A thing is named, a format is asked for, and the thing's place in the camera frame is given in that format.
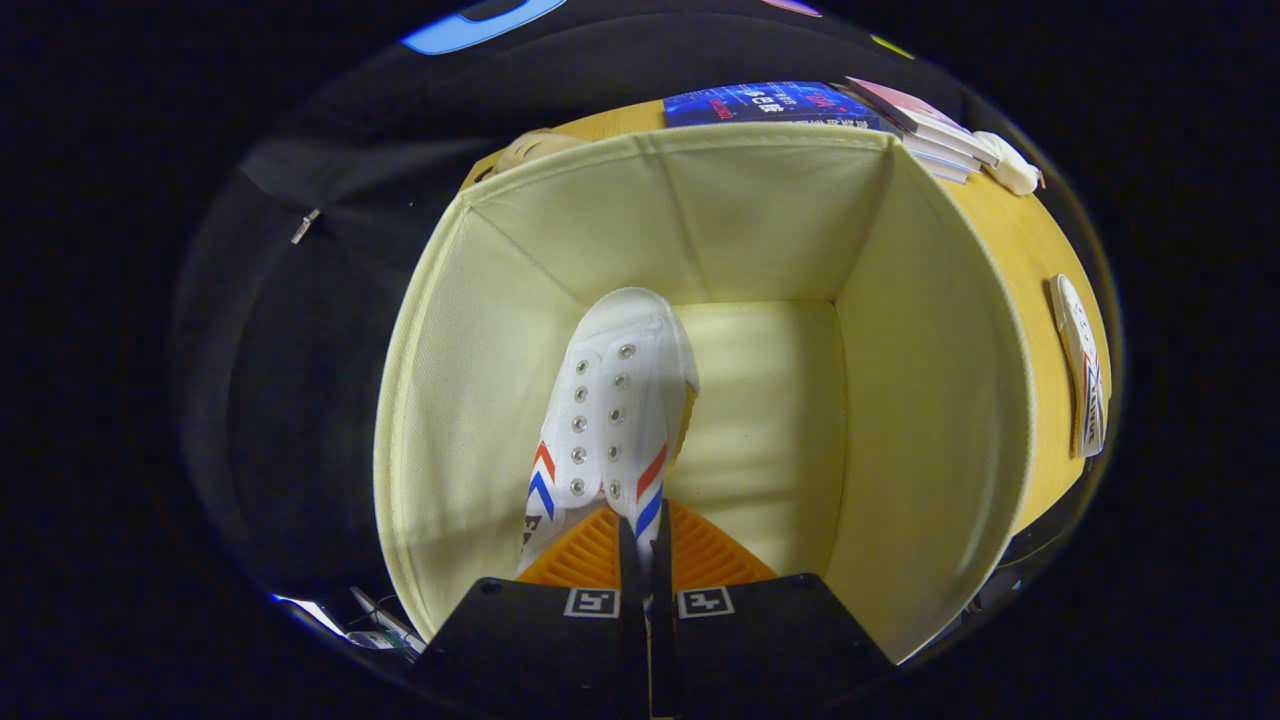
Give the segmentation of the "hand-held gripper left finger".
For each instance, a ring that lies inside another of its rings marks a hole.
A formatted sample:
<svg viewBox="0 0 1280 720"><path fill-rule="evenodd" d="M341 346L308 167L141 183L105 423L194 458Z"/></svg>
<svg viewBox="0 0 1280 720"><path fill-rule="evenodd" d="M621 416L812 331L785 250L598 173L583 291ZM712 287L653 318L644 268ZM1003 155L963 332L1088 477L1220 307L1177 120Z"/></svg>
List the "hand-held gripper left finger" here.
<svg viewBox="0 0 1280 720"><path fill-rule="evenodd" d="M461 719L649 719L637 544L614 529L618 588L483 577L410 669L410 688Z"/></svg>

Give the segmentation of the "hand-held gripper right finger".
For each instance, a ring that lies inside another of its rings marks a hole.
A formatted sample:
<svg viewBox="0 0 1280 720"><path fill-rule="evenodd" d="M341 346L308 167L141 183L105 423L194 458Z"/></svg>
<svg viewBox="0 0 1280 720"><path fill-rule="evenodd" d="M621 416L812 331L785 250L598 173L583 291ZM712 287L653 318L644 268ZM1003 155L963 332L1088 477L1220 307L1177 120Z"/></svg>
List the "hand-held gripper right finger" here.
<svg viewBox="0 0 1280 720"><path fill-rule="evenodd" d="M814 573L780 577L691 510L654 543L652 712L831 719L896 666Z"/></svg>

